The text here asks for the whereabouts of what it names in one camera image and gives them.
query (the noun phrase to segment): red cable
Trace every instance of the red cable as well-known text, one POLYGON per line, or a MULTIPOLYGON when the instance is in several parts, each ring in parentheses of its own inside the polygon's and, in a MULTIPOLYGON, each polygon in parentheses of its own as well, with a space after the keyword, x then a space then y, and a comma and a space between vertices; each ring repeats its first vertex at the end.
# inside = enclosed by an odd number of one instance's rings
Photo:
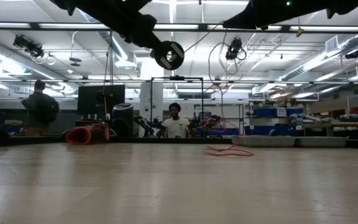
POLYGON ((237 144, 241 141, 241 139, 242 139, 242 137, 239 137, 237 142, 234 143, 231 147, 229 147, 227 149, 215 149, 213 147, 206 146, 206 148, 204 149, 204 152, 211 156, 241 156, 241 157, 254 156, 254 153, 246 151, 244 149, 233 149, 234 147, 237 146, 237 144), (209 152, 209 151, 214 151, 214 152, 241 151, 241 152, 245 152, 245 153, 233 153, 233 152, 231 152, 231 153, 213 153, 213 152, 209 152))

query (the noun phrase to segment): gray floor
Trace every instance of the gray floor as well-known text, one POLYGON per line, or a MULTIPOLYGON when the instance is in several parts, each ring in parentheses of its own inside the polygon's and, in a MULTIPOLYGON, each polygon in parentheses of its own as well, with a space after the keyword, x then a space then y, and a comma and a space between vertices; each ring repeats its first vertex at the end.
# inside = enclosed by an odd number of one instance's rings
POLYGON ((0 148, 0 224, 358 223, 358 149, 0 148))

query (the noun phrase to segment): white t-shirt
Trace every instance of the white t-shirt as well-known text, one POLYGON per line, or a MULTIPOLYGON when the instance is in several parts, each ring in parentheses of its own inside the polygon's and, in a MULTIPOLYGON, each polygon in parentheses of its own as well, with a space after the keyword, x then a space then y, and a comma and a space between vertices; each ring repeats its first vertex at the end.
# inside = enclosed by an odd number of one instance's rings
POLYGON ((180 136, 181 138, 185 138, 189 124, 190 122, 185 118, 179 118, 178 120, 172 118, 166 119, 163 122, 163 125, 167 128, 164 137, 175 138, 176 136, 180 136))

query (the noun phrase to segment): backpack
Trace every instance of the backpack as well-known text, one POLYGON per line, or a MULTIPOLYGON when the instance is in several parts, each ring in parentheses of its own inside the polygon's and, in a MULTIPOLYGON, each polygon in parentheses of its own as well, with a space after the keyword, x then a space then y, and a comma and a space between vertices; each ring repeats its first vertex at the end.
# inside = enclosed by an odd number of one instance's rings
POLYGON ((55 99, 45 96, 44 100, 37 102, 35 117, 37 121, 43 124, 50 124, 56 120, 59 113, 59 104, 55 99))

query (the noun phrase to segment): black speaker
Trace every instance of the black speaker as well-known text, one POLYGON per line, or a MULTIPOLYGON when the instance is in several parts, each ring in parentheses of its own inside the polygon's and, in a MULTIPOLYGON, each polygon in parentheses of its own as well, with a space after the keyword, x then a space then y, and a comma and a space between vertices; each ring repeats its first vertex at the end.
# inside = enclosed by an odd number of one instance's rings
POLYGON ((120 103, 112 109, 112 129, 119 137, 134 135, 134 107, 130 103, 120 103))

